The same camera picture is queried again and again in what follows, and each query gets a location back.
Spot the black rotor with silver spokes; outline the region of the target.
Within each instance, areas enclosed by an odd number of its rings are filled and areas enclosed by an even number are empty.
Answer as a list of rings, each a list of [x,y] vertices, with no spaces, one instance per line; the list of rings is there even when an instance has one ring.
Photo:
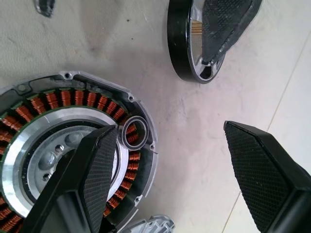
[[[225,55],[211,65],[203,61],[202,13],[205,0],[170,0],[167,40],[173,68],[186,82],[207,84],[218,74]]]

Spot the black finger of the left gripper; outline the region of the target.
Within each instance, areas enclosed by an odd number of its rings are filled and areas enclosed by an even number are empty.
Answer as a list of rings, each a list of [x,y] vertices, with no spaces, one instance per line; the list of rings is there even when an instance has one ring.
[[[262,0],[205,0],[202,12],[202,64],[218,61],[257,15]]]

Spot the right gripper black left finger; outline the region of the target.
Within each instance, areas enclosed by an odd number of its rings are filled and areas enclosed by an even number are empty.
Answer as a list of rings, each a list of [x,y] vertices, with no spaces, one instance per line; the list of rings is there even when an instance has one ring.
[[[60,162],[21,233],[98,233],[111,185],[118,127],[85,136],[76,152]]]

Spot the silver finned motor cover plate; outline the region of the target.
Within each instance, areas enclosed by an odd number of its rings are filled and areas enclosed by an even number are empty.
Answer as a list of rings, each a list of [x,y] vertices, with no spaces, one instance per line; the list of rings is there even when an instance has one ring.
[[[124,227],[118,233],[173,233],[175,223],[166,215],[151,216]]]

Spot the silver stator housing copper coils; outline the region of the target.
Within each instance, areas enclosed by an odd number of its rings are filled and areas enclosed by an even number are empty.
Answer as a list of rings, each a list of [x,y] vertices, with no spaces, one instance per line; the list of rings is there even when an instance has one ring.
[[[103,215],[121,231],[156,174],[156,127],[143,103],[125,87],[82,71],[0,89],[0,233],[21,233],[58,163],[105,125],[124,130]]]

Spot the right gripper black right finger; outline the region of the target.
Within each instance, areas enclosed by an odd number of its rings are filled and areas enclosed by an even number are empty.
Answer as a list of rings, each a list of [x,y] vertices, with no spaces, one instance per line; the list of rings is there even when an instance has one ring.
[[[311,175],[270,134],[226,121],[234,174],[260,233],[311,233]]]

